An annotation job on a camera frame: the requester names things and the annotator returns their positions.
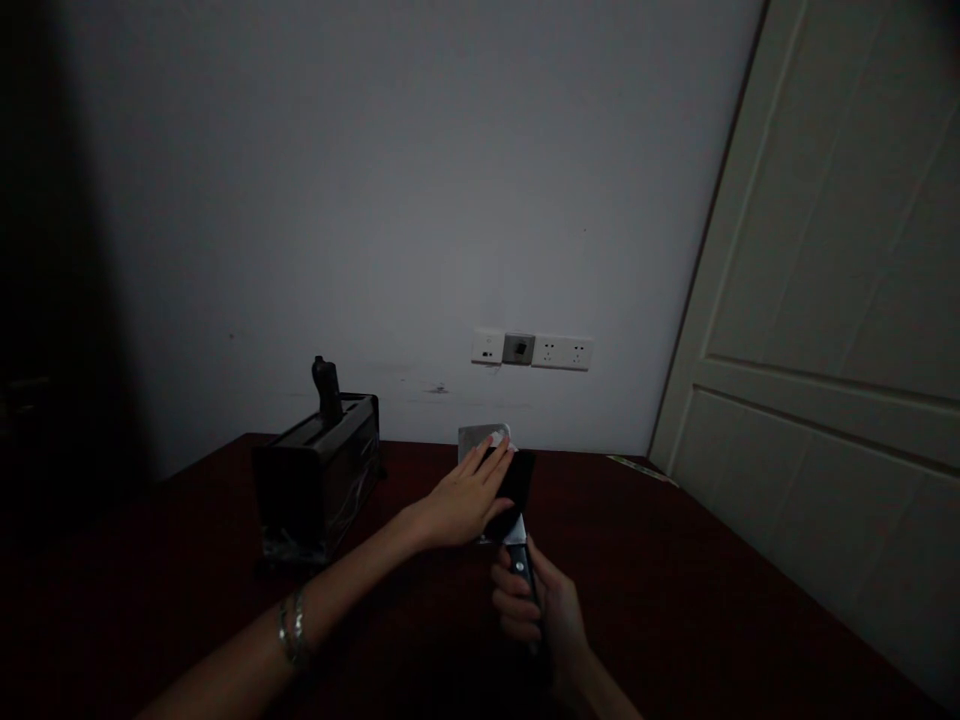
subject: electrical outlet panel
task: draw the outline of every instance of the electrical outlet panel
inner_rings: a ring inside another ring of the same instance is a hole
[[[593,338],[564,338],[564,368],[586,372],[592,358]]]
[[[533,367],[563,367],[560,359],[563,354],[563,340],[559,335],[537,335],[530,364]]]
[[[593,358],[593,338],[537,335],[531,365],[560,370],[590,369]]]
[[[503,330],[474,328],[470,362],[483,365],[499,365],[503,359],[504,337]]]

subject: knife handle in block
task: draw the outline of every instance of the knife handle in block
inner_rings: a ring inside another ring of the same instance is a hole
[[[507,545],[507,553],[510,555],[510,572],[519,575],[527,581],[530,586],[530,599],[540,608],[543,613],[543,605],[537,597],[537,583],[533,579],[533,563],[530,562],[530,553],[527,551],[526,543],[521,545]],[[547,636],[544,633],[543,623],[537,621],[537,627],[540,628],[540,638],[538,642],[534,640],[529,643],[530,656],[533,665],[534,679],[538,684],[553,684],[553,663],[550,659],[550,651],[547,648]]]

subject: hand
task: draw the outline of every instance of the hand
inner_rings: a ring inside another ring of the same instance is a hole
[[[533,561],[534,581],[537,583],[537,597],[543,606],[542,612],[530,599],[527,582],[519,575],[510,573],[510,556],[504,547],[500,548],[497,562],[490,571],[496,585],[493,606],[500,612],[503,631],[521,642],[541,639],[536,621],[542,617],[557,678],[563,681],[579,672],[590,657],[577,586],[537,549],[533,538],[529,536],[527,549]]]
[[[491,519],[513,507],[497,491],[513,461],[510,439],[504,438],[481,464],[491,438],[473,448],[429,495],[404,514],[421,538],[421,549],[463,545],[476,539]]]

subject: wooden table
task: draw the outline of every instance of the wooden table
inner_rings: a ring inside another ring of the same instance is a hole
[[[14,568],[3,643],[31,717],[129,717],[293,587],[257,577],[245,435],[145,501]],[[454,464],[384,443],[389,478],[345,548]],[[602,455],[540,452],[527,528],[578,585],[597,654],[647,718],[942,717],[690,496]],[[298,717],[550,716],[490,604],[493,548],[419,556],[368,596],[279,703]]]

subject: door panel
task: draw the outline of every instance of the door panel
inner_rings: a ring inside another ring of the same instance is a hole
[[[956,29],[772,0],[650,455],[960,713]]]

